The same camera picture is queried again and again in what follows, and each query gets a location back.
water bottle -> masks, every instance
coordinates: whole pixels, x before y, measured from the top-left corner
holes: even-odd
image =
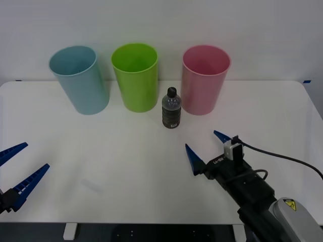
[[[182,99],[177,95],[175,87],[167,90],[167,95],[161,101],[163,107],[163,124],[166,128],[174,129],[180,124]]]

cup rim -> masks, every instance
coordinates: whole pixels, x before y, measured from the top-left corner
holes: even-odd
[[[217,49],[219,49],[219,50],[223,51],[223,52],[227,55],[227,57],[229,58],[229,65],[228,65],[228,68],[226,68],[226,69],[225,69],[223,72],[221,72],[221,73],[212,74],[212,75],[201,74],[201,73],[195,72],[195,71],[191,70],[190,68],[188,68],[188,67],[185,65],[185,63],[184,63],[184,55],[185,55],[185,54],[186,54],[186,52],[188,52],[190,49],[192,49],[192,48],[196,48],[196,47],[199,47],[199,46],[209,46],[209,47],[217,48]],[[189,48],[184,52],[183,57],[182,57],[182,63],[183,63],[183,66],[184,66],[187,70],[189,70],[190,72],[192,72],[192,73],[194,73],[194,74],[197,74],[197,75],[199,75],[199,76],[205,76],[205,77],[216,77],[216,76],[219,76],[219,75],[221,75],[221,74],[223,74],[223,73],[225,73],[225,72],[227,72],[227,71],[228,71],[228,69],[229,69],[229,68],[230,68],[230,66],[231,66],[231,58],[230,58],[229,54],[228,54],[225,50],[223,50],[222,48],[220,48],[220,47],[217,47],[217,46],[215,46],[215,45],[211,45],[211,44],[198,44],[198,45],[194,45],[194,46],[192,46],[192,47],[189,47]]]
[[[113,61],[112,61],[112,56],[117,52],[118,49],[121,49],[122,47],[124,47],[126,45],[132,45],[132,44],[142,44],[142,45],[148,46],[149,48],[152,48],[153,51],[155,51],[155,53],[156,53],[156,61],[150,67],[148,67],[147,69],[144,69],[144,70],[139,71],[139,72],[125,72],[125,71],[120,70],[119,68],[115,67],[115,65],[113,64]],[[112,64],[113,68],[116,69],[116,70],[118,70],[119,72],[128,73],[128,74],[143,73],[143,72],[146,72],[146,71],[152,69],[157,64],[157,62],[158,62],[158,52],[156,51],[156,49],[154,47],[152,47],[149,44],[141,43],[141,42],[132,42],[132,43],[127,43],[127,44],[121,45],[115,51],[113,51],[113,53],[111,55],[111,58],[110,58],[110,61],[111,61],[111,64]]]
[[[92,65],[90,65],[87,69],[85,69],[85,70],[83,70],[83,71],[81,71],[81,72],[79,72],[79,73],[75,73],[75,74],[71,74],[71,75],[62,75],[62,74],[58,74],[58,73],[54,72],[54,71],[50,68],[50,61],[51,61],[51,59],[52,59],[56,54],[58,54],[59,52],[61,52],[61,51],[63,51],[63,50],[66,50],[66,49],[69,49],[69,48],[72,48],[72,47],[85,47],[85,48],[89,48],[90,50],[92,50],[92,51],[94,52],[94,54],[95,54],[95,60],[93,61]],[[94,66],[94,65],[95,65],[96,61],[97,61],[97,54],[96,54],[96,51],[95,51],[94,49],[92,49],[92,48],[91,48],[91,47],[89,47],[89,46],[85,46],[85,45],[72,45],[72,46],[65,47],[65,48],[60,49],[60,50],[58,50],[57,52],[55,52],[55,53],[51,56],[51,58],[49,59],[49,62],[48,62],[48,68],[49,68],[49,69],[50,69],[50,71],[51,71],[52,73],[54,73],[56,76],[61,76],[61,77],[73,77],[73,76],[77,76],[77,75],[79,75],[79,74],[82,74],[82,73],[86,72],[87,70],[89,70],[90,68],[92,68],[92,66]]]

white wall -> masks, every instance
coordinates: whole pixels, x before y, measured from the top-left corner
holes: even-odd
[[[137,41],[158,50],[160,79],[180,79],[184,50],[208,43],[230,54],[227,79],[323,82],[322,0],[0,1],[2,80],[51,79],[50,56],[75,44],[114,79],[112,52]]]

yellow warning label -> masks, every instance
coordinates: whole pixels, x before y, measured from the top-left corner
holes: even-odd
[[[296,211],[296,203],[292,199],[284,199],[284,202],[290,206],[294,211]]]

bottle cap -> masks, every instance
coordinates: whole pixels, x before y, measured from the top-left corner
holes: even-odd
[[[176,95],[177,95],[177,90],[175,87],[170,87],[167,90],[167,96],[169,96],[170,98],[176,97]]]

